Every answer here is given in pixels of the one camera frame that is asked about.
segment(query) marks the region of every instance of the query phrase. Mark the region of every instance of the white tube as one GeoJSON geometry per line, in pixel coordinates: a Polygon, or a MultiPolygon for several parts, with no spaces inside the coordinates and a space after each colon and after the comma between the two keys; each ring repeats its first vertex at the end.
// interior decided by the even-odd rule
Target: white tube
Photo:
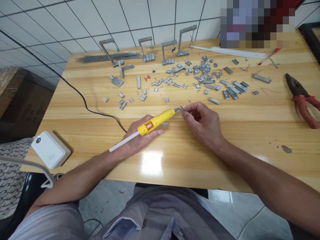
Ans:
{"type": "Polygon", "coordinates": [[[132,134],[131,136],[127,137],[126,139],[123,139],[121,142],[117,143],[112,148],[110,148],[109,152],[113,152],[114,150],[116,150],[117,148],[121,147],[126,142],[130,141],[132,138],[138,136],[139,134],[140,134],[139,131],[137,131],[134,134],[132,134]]]}
{"type": "Polygon", "coordinates": [[[265,53],[248,52],[248,51],[234,50],[234,49],[227,49],[227,48],[218,48],[218,47],[203,48],[203,47],[197,47],[197,46],[193,46],[193,45],[191,45],[190,47],[195,48],[195,49],[210,51],[210,52],[238,56],[238,57],[264,58],[266,55],[265,53]]]}

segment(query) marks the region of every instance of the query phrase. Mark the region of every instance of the white device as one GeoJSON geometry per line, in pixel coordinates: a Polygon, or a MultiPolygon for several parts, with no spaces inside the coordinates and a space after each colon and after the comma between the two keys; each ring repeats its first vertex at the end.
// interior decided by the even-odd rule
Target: white device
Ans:
{"type": "Polygon", "coordinates": [[[67,146],[51,131],[44,131],[35,137],[31,147],[49,169],[60,167],[71,154],[67,146]]]}

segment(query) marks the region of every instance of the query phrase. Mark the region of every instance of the red pen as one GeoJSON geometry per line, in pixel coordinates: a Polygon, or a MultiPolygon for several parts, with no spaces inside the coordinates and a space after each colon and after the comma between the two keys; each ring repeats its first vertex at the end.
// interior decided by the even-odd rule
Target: red pen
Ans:
{"type": "Polygon", "coordinates": [[[276,52],[279,52],[281,48],[276,48],[276,50],[273,51],[273,53],[271,53],[268,57],[266,57],[265,59],[263,59],[260,63],[258,63],[258,65],[260,66],[262,63],[264,63],[265,61],[267,61],[269,58],[271,58],[271,56],[273,54],[275,54],[276,52]]]}

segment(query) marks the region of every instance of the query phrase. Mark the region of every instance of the hand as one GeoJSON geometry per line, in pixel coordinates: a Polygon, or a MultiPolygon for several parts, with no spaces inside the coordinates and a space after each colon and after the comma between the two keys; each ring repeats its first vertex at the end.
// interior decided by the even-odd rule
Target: hand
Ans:
{"type": "MultiPolygon", "coordinates": [[[[148,115],[144,116],[142,119],[140,119],[136,122],[133,122],[131,124],[130,128],[128,129],[128,132],[126,133],[126,135],[124,135],[123,139],[129,137],[130,135],[132,135],[133,133],[138,131],[138,127],[140,127],[142,124],[148,122],[151,118],[153,118],[153,116],[148,114],[148,115]]],[[[153,139],[155,139],[156,137],[158,137],[162,134],[164,134],[164,130],[155,129],[147,135],[144,135],[144,136],[138,135],[138,136],[134,137],[133,139],[131,139],[129,142],[125,143],[121,147],[119,147],[116,150],[114,150],[113,152],[111,152],[111,154],[115,154],[117,159],[123,161],[123,160],[127,159],[128,157],[131,157],[131,156],[137,154],[138,152],[140,152],[153,139]]]]}
{"type": "Polygon", "coordinates": [[[227,143],[221,134],[219,115],[202,102],[184,107],[182,117],[196,139],[207,149],[216,153],[227,143]]]}

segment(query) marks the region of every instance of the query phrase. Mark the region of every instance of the wooden table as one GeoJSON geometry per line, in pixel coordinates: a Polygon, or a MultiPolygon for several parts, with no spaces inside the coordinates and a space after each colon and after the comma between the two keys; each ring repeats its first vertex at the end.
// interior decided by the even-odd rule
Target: wooden table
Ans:
{"type": "MultiPolygon", "coordinates": [[[[206,48],[219,46],[219,39],[197,41],[194,45],[206,48]]],[[[125,60],[125,65],[134,64],[135,68],[125,71],[125,83],[121,88],[113,85],[109,78],[110,75],[120,77],[120,67],[113,68],[110,62],[81,64],[76,60],[83,54],[73,55],[69,59],[63,77],[85,96],[90,109],[119,117],[126,129],[133,121],[146,114],[155,116],[169,108],[188,105],[189,99],[191,102],[202,101],[219,113],[223,135],[231,143],[320,191],[320,131],[309,129],[296,114],[284,77],[285,73],[291,74],[303,84],[310,95],[320,99],[320,67],[300,33],[295,34],[294,49],[282,49],[273,57],[275,62],[281,63],[279,69],[269,65],[270,61],[257,66],[259,59],[245,61],[241,57],[237,57],[240,64],[235,66],[231,61],[235,58],[233,56],[189,49],[188,46],[189,43],[183,43],[182,49],[188,49],[190,55],[176,57],[174,52],[176,63],[167,66],[162,66],[161,46],[155,46],[155,61],[142,63],[142,59],[125,60]],[[226,66],[231,68],[234,73],[229,76],[223,71],[222,79],[230,78],[229,82],[245,81],[250,85],[249,92],[240,95],[238,100],[224,100],[221,91],[225,87],[220,91],[209,90],[208,95],[203,93],[205,88],[202,87],[198,93],[192,86],[195,82],[193,74],[185,76],[184,71],[179,73],[179,77],[174,77],[174,80],[179,84],[188,83],[187,90],[163,84],[163,88],[154,92],[151,82],[155,78],[160,80],[168,77],[166,69],[172,69],[179,62],[185,65],[184,58],[193,65],[199,64],[204,55],[218,62],[218,69],[226,66]],[[251,65],[248,72],[240,70],[240,67],[247,67],[248,64],[251,65]],[[252,72],[258,71],[262,71],[260,75],[270,77],[272,82],[266,84],[252,80],[252,72]],[[147,75],[151,79],[146,82],[144,78],[147,75]],[[142,88],[139,90],[137,76],[142,79],[142,88]],[[139,100],[143,88],[148,91],[144,102],[139,100]],[[260,94],[253,96],[252,92],[255,90],[260,94]],[[126,96],[125,100],[128,102],[124,110],[119,109],[119,92],[126,96]],[[109,97],[110,100],[104,103],[103,97],[109,97]],[[169,97],[169,104],[165,103],[165,97],[169,97]],[[220,105],[209,102],[209,97],[220,100],[220,105]],[[284,152],[281,145],[291,148],[292,153],[284,152]]],[[[122,51],[129,50],[139,51],[138,48],[122,51]]],[[[273,49],[255,50],[270,53],[273,49]]],[[[145,53],[149,53],[148,48],[145,48],[145,53]]],[[[166,57],[172,58],[170,47],[166,48],[166,57]]],[[[317,120],[320,120],[319,112],[310,109],[317,120]]],[[[179,112],[169,122],[169,127],[163,127],[166,131],[163,136],[154,140],[139,154],[119,164],[106,179],[252,191],[237,173],[195,140],[179,112]]],[[[88,112],[81,97],[63,81],[58,84],[38,133],[42,131],[56,131],[73,151],[60,168],[51,170],[52,173],[68,172],[92,156],[106,151],[124,135],[114,119],[88,112]]],[[[29,150],[26,159],[42,163],[33,149],[29,150]]],[[[37,171],[27,166],[23,166],[21,170],[37,171]]]]}

